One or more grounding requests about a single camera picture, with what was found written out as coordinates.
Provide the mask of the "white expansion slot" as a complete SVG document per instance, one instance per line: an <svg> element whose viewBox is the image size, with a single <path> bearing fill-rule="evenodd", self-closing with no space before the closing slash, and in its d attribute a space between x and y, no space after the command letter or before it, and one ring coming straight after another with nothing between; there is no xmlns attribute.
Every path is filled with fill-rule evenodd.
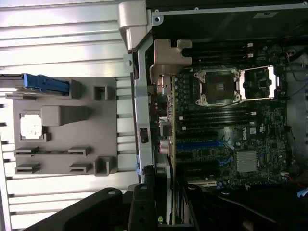
<svg viewBox="0 0 308 231"><path fill-rule="evenodd" d="M203 187L216 187L217 186L216 180L190 180L188 181L188 183L203 186Z"/></svg>

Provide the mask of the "silver chipset heatsink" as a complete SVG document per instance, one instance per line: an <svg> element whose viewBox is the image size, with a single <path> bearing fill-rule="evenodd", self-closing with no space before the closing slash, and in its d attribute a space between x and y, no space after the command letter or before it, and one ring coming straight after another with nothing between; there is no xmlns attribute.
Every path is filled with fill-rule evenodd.
<svg viewBox="0 0 308 231"><path fill-rule="evenodd" d="M238 151L236 153L236 169L239 173L255 172L258 170L257 151Z"/></svg>

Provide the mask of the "blue expansion slot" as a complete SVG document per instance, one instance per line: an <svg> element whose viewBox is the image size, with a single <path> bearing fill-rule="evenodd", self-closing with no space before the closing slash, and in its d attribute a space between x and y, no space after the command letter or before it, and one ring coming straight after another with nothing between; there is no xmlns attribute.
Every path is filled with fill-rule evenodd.
<svg viewBox="0 0 308 231"><path fill-rule="evenodd" d="M178 143L176 148L178 150L194 150L201 148L217 148L217 147L229 147L234 150L234 146L229 144L227 141L202 141L202 142L189 142L189 143Z"/></svg>

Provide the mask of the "grey parts rack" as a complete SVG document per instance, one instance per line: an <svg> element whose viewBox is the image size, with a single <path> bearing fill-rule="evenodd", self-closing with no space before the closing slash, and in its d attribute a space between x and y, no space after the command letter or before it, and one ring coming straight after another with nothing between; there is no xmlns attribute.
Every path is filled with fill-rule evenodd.
<svg viewBox="0 0 308 231"><path fill-rule="evenodd" d="M117 172L116 80L112 77L69 79L68 96L7 95L13 102L16 174L92 174L108 176ZM24 139L20 119L38 114L43 135ZM79 154L15 154L68 151Z"/></svg>

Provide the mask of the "green RAM stick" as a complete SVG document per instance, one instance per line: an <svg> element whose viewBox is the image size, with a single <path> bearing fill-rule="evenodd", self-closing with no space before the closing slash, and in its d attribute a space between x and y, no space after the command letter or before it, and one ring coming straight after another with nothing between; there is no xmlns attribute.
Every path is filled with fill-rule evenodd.
<svg viewBox="0 0 308 231"><path fill-rule="evenodd" d="M15 154L23 154L23 155L38 155L38 154L79 154L83 155L83 152L68 152L68 151L43 151L43 150L34 150L32 152L25 151L16 151Z"/></svg>

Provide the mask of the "green motherboard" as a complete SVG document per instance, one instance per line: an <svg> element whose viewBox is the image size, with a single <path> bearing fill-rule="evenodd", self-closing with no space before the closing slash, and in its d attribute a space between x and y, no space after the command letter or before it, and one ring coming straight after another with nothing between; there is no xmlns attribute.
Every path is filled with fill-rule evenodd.
<svg viewBox="0 0 308 231"><path fill-rule="evenodd" d="M176 145L202 141L227 141L234 146L178 150L176 174L190 180L216 180L215 188L237 189L255 185L278 184L287 180L286 153L287 102L285 64L287 53L280 44L218 43L195 44L183 51L192 58L175 78ZM202 69L274 67L279 78L275 98L242 101L220 106L198 106L198 79L193 75ZM239 173L238 151L257 151L258 170Z"/></svg>

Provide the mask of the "open black PC case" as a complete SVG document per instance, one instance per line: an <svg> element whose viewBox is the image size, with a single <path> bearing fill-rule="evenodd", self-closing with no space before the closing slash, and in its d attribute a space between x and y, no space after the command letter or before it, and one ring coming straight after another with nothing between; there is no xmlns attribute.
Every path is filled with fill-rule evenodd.
<svg viewBox="0 0 308 231"><path fill-rule="evenodd" d="M242 42L284 47L287 180L237 189L283 186L296 190L298 198L308 197L308 0L127 0L118 10L128 50L141 184L145 166L153 166L155 173L156 231L196 231L192 223L183 222L187 206L181 189L189 183L182 175L175 176L176 223L166 223L166 162L159 156L159 122L167 114L167 101L150 77L156 39L169 39L172 47L179 39L190 40L192 47Z"/></svg>

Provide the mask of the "CPU socket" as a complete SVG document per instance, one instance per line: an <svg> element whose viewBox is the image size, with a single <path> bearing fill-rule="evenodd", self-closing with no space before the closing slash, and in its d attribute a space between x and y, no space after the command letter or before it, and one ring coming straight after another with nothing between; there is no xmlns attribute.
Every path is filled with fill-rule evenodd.
<svg viewBox="0 0 308 231"><path fill-rule="evenodd" d="M202 69L193 75L198 79L198 106L224 107L243 101L240 90L242 74L236 68Z"/></svg>

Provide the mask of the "silver CPU chip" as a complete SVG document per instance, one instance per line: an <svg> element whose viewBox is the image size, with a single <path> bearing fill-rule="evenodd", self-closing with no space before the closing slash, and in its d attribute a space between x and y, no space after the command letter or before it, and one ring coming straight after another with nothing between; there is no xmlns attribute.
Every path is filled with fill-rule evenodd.
<svg viewBox="0 0 308 231"><path fill-rule="evenodd" d="M24 139L39 139L43 135L42 121L39 115L24 115L20 119L20 133Z"/></svg>

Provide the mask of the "metal socket cover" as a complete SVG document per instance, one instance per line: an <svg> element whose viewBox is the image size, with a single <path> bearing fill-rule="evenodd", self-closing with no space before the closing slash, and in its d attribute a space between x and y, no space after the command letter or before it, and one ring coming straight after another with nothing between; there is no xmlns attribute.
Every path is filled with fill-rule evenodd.
<svg viewBox="0 0 308 231"><path fill-rule="evenodd" d="M267 100L275 98L275 90L279 86L279 78L274 67L261 66L241 70L239 90L242 100Z"/></svg>

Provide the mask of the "hard disk with blue rails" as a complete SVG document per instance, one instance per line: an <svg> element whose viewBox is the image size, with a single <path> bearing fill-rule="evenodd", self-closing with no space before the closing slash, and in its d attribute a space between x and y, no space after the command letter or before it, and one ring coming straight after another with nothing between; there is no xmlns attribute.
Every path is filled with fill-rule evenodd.
<svg viewBox="0 0 308 231"><path fill-rule="evenodd" d="M0 74L0 88L67 96L70 92L70 83L44 75Z"/></svg>

